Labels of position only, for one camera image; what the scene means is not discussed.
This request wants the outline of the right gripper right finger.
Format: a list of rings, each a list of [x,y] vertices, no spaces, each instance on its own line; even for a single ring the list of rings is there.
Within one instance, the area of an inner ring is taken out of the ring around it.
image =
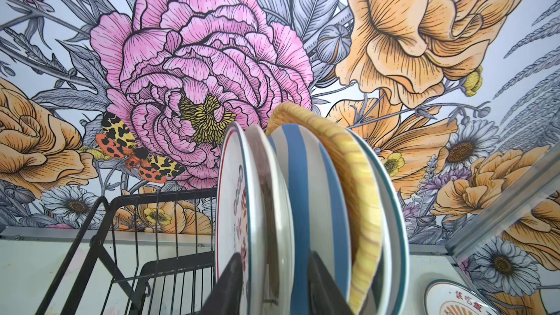
[[[310,314],[353,315],[341,290],[315,251],[311,251],[309,254],[307,283]]]

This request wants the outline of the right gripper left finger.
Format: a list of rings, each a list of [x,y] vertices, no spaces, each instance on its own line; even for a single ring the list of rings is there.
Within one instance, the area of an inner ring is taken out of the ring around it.
[[[210,296],[202,306],[200,315],[239,315],[243,284],[241,255],[231,258]]]

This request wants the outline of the white plate green red rim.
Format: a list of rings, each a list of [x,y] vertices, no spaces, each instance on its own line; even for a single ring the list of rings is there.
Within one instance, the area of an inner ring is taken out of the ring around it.
[[[384,218],[382,265],[371,286],[372,302],[365,314],[401,314],[410,284],[410,255],[400,200],[389,173],[373,148],[355,132],[350,133],[370,161],[379,188]]]

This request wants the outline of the white plate red ring pattern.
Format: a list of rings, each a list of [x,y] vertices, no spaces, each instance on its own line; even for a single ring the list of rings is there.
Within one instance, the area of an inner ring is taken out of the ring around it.
[[[216,279],[230,258],[242,261],[240,314],[260,314],[263,303],[267,233],[264,202],[255,159],[243,128],[232,122],[222,146],[217,185]]]

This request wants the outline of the pale glass plate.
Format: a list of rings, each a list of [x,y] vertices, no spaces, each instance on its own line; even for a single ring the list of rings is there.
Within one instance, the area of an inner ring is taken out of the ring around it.
[[[251,125],[246,129],[246,137],[257,167],[266,221],[267,262],[262,311],[264,314],[289,314],[295,237],[287,185],[276,153],[262,128]]]

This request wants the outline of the yellow woven square plate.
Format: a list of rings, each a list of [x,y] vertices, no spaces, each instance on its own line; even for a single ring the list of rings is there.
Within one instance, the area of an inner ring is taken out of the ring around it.
[[[383,211],[379,187],[366,154],[348,128],[319,116],[297,104],[276,106],[266,133],[295,123],[302,125],[321,141],[335,166],[349,213],[351,235],[351,287],[348,305],[360,313],[382,255]]]

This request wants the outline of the blue white striped plate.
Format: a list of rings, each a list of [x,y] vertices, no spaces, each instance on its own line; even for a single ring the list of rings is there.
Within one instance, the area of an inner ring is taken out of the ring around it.
[[[268,137],[287,183],[295,234],[291,314],[307,314],[309,254],[318,253],[344,297],[351,284],[351,236],[341,183],[327,150],[302,125],[289,123]]]

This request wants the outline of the orange sunburst plate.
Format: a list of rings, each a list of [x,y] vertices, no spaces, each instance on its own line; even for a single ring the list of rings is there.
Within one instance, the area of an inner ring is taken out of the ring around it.
[[[449,280],[431,282],[424,293],[426,315],[499,315],[483,298]]]

